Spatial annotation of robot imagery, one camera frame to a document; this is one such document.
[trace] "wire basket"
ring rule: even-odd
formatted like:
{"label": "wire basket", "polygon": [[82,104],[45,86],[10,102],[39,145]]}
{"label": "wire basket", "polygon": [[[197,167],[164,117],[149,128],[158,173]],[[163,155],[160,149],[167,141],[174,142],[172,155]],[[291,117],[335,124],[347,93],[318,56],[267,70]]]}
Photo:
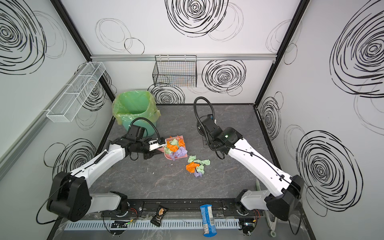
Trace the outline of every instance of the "wire basket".
{"label": "wire basket", "polygon": [[48,111],[52,122],[71,122],[105,71],[102,62],[88,62]]}
{"label": "wire basket", "polygon": [[153,83],[168,83],[177,87],[197,86],[196,55],[157,55],[153,68]]}

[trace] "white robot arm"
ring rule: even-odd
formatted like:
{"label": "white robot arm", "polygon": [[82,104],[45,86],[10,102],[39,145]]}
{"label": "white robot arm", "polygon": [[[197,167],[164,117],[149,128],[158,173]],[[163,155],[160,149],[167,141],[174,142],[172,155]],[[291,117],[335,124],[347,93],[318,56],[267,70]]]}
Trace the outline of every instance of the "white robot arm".
{"label": "white robot arm", "polygon": [[[140,140],[145,129],[133,125],[140,119],[152,125],[157,133],[156,140],[148,142]],[[54,177],[47,210],[73,222],[88,213],[105,210],[116,210],[119,215],[124,216],[128,211],[126,195],[119,192],[89,194],[88,189],[105,171],[132,152],[143,153],[144,159],[148,159],[162,153],[156,149],[165,145],[165,139],[160,137],[156,127],[148,119],[136,118],[132,121],[127,134],[112,141],[108,149],[70,173],[60,172]]]}
{"label": "white robot arm", "polygon": [[[212,110],[212,114],[201,120],[197,114],[196,103],[205,100]],[[260,181],[267,190],[243,190],[236,198],[236,208],[240,214],[247,214],[252,209],[269,210],[277,218],[287,221],[293,209],[299,203],[304,180],[271,164],[258,153],[244,138],[231,127],[225,130],[216,125],[215,111],[211,103],[204,97],[197,97],[194,101],[194,112],[197,119],[197,130],[205,137],[211,150],[221,152],[224,159],[229,155],[242,163]]]}

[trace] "black frame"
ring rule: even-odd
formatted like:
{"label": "black frame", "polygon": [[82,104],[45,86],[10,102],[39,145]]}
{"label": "black frame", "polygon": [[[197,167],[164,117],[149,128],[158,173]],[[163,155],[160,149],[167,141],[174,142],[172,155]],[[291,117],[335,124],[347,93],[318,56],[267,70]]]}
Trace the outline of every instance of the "black frame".
{"label": "black frame", "polygon": [[274,63],[272,63],[271,68],[268,71],[268,74],[264,80],[264,83],[260,89],[260,92],[256,98],[255,105],[256,108],[259,106],[260,102],[262,101],[262,98],[269,86],[269,83],[271,82],[273,76],[275,75],[275,72],[277,70],[277,67],[280,64],[280,61],[283,59],[284,53],[289,45],[289,42],[291,41],[291,38],[293,37],[293,34],[296,31],[297,26],[300,23],[300,20],[308,6],[311,0],[301,0],[295,14],[293,15],[292,21],[288,27],[287,32],[285,33],[285,36],[283,38],[283,41],[281,42],[281,45],[279,47],[279,50],[277,51],[276,60]]}
{"label": "black frame", "polygon": [[[278,168],[281,168],[279,161],[278,161],[276,153],[273,149],[272,142],[270,141],[268,134],[266,132],[264,123],[261,120],[260,114],[258,113],[257,107],[260,104],[261,99],[263,98],[263,96],[267,90],[267,87],[268,87],[270,81],[272,80],[274,73],[276,72],[277,67],[278,67],[282,57],[284,56],[284,52],[286,51],[286,48],[289,45],[290,39],[292,38],[292,36],[293,36],[293,34],[294,34],[294,32],[295,32],[295,30],[296,30],[296,28],[300,22],[305,10],[306,10],[309,2],[310,2],[310,0],[301,0],[300,1],[299,5],[296,9],[296,12],[293,16],[293,19],[292,19],[292,21],[288,27],[288,31],[286,32],[284,39],[282,41],[282,44],[280,45],[280,48],[277,52],[276,61],[271,65],[271,68],[268,71],[267,77],[264,80],[264,83],[261,87],[261,90],[260,90],[258,96],[257,96],[257,99],[256,99],[255,103],[253,104],[255,114],[257,116],[258,122],[260,124],[261,129],[262,129],[262,132],[263,132],[266,144],[268,146],[269,152],[271,154],[273,163]],[[68,31],[70,32],[72,38],[74,39],[75,43],[79,47],[80,51],[84,55],[85,59],[87,61],[91,61],[91,53],[88,50],[87,46],[85,45],[85,42],[83,41],[81,35],[77,31],[71,18],[69,17],[69,14],[66,11],[65,7],[63,6],[61,0],[51,0],[51,3],[54,6],[54,8],[56,9],[57,13],[59,14],[63,23],[67,27]],[[111,101],[113,101],[115,99],[115,95],[111,91],[110,87],[108,86],[104,76],[102,76],[99,81],[100,81],[100,84],[102,85],[103,89],[107,93],[109,99]],[[252,103],[231,104],[231,105],[251,105],[251,104]],[[97,149],[97,153],[100,153],[102,151],[102,149],[105,145],[105,142],[107,140],[107,137],[109,135],[109,132],[112,129],[114,120],[115,120],[115,118],[112,117],[109,124],[108,124],[107,130],[105,131],[105,133],[103,135],[103,138],[100,142],[100,145]],[[241,215],[237,214],[237,212],[234,211],[234,209],[232,208],[232,206],[235,203],[235,199],[132,199],[129,201],[130,201],[130,203],[132,203],[132,206],[137,210],[137,212],[139,213],[139,216],[143,212],[155,212],[157,210],[159,203],[163,204],[165,207],[169,207],[173,211],[184,211],[184,212],[200,211],[200,208],[199,208],[200,205],[205,204],[205,203],[209,203],[209,204],[213,205],[214,210],[223,211],[223,214],[225,216],[235,216],[236,218],[241,218],[244,220],[247,218],[253,217],[252,215],[241,216]],[[312,232],[311,226],[310,226],[310,224],[309,224],[309,222],[305,216],[304,211],[303,211],[303,220],[304,220],[304,223],[307,227],[310,238],[312,240],[316,240],[316,238]],[[53,239],[55,232],[58,229],[60,223],[61,223],[60,220],[55,222],[55,224],[52,227],[51,232],[47,238],[48,240]]]}

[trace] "green trash can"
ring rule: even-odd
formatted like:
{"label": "green trash can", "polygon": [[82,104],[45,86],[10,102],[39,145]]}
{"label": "green trash can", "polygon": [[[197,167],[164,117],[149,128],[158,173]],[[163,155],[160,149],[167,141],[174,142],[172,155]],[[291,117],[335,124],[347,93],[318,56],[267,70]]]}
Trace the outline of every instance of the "green trash can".
{"label": "green trash can", "polygon": [[[119,94],[112,103],[112,114],[118,124],[122,124],[126,130],[136,118],[146,118],[156,126],[156,122],[161,116],[152,94],[145,90]],[[147,134],[144,133],[144,136],[152,136],[155,133],[153,127],[145,120],[137,120],[134,124],[147,129]]]}

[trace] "white wire basket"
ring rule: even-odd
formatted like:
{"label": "white wire basket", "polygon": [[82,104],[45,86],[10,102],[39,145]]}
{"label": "white wire basket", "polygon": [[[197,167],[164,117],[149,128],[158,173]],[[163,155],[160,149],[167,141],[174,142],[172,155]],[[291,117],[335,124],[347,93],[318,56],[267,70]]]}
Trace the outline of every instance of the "white wire basket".
{"label": "white wire basket", "polygon": [[102,62],[88,62],[48,111],[52,122],[71,122],[105,71]]}

